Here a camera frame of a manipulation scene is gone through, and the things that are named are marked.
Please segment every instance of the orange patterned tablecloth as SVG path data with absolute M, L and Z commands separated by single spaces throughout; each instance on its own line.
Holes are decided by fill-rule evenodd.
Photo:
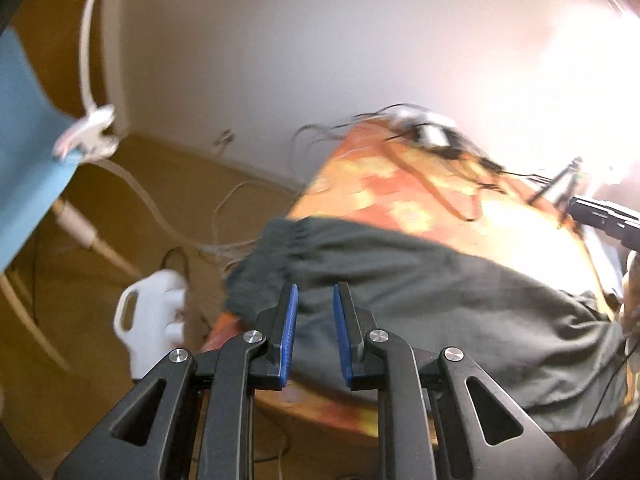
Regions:
M 582 241 L 570 225 L 558 228 L 558 212 L 547 200 L 527 206 L 532 190 L 520 180 L 496 182 L 470 158 L 446 161 L 402 140 L 385 140 L 390 136 L 380 124 L 354 126 L 288 218 L 343 218 L 434 240 L 552 288 L 591 290 L 598 309 L 610 315 Z M 499 184 L 504 192 L 479 191 L 478 182 Z M 204 349 L 218 348 L 241 330 L 235 317 L 223 314 Z M 378 434 L 375 406 L 337 402 L 295 381 L 282 392 L 257 392 L 257 399 L 331 428 Z

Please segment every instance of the blue gripper pad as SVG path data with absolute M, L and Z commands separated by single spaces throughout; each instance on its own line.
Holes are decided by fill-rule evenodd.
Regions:
M 345 384 L 351 388 L 353 379 L 353 368 L 351 367 L 351 346 L 347 334 L 347 323 L 344 319 L 344 310 L 340 298 L 338 285 L 334 285 L 334 317 L 335 331 L 338 335 L 338 352 L 340 353 L 340 368 Z
M 278 380 L 280 386 L 284 388 L 289 379 L 289 369 L 291 366 L 291 355 L 293 354 L 293 336 L 296 331 L 296 317 L 298 316 L 298 286 L 291 285 L 289 293 L 289 304 L 284 319 L 282 330 L 282 344 L 280 345 L 280 373 Z

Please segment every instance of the white wall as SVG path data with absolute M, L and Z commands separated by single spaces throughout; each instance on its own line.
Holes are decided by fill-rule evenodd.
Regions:
M 225 156 L 279 177 L 289 176 L 289 139 L 300 125 L 394 102 L 449 115 L 516 170 L 601 153 L 612 120 L 617 132 L 628 131 L 629 112 L 620 110 L 631 98 L 619 78 L 629 70 L 610 55 L 626 32 L 605 0 L 105 0 L 105 7 L 106 79 L 122 129 L 211 153 L 212 140 L 231 128 L 237 138 Z M 299 160 L 301 173 L 311 175 L 328 149 L 321 144 Z

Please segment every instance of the white plastic jug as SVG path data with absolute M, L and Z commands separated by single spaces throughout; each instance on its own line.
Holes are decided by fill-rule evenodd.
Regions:
M 129 349 L 132 379 L 141 379 L 174 348 L 198 350 L 201 341 L 189 337 L 194 331 L 186 329 L 186 291 L 187 281 L 178 272 L 163 269 L 134 283 L 122 293 L 113 329 Z M 131 328 L 125 330 L 122 325 L 125 306 L 134 294 L 138 297 L 133 322 Z

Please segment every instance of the blue cloth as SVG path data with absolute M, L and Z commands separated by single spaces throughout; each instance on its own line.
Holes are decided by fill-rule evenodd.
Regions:
M 15 31 L 0 36 L 0 271 L 60 195 L 79 154 L 55 160 L 56 139 L 74 119 L 47 99 Z

